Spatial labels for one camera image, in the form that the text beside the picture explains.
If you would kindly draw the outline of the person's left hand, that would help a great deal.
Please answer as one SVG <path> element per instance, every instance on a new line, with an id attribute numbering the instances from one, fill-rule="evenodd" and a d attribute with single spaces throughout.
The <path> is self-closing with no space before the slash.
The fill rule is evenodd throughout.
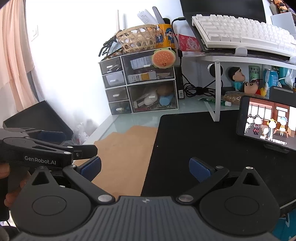
<path id="1" fill-rule="evenodd" d="M 31 177 L 29 168 L 21 167 L 13 170 L 11 174 L 11 167 L 9 163 L 1 163 L 1 180 L 7 179 L 8 183 L 5 185 L 7 191 L 4 196 L 4 205 L 11 208 L 19 193 L 22 191 L 27 181 Z"/>

